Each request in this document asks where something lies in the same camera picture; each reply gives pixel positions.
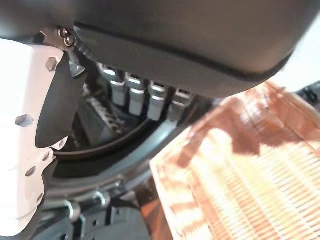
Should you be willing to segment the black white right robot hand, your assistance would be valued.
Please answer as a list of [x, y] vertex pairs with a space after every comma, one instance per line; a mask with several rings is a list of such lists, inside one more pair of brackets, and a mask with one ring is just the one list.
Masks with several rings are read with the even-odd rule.
[[276, 75], [317, 0], [3, 0], [0, 237], [150, 238], [149, 162]]

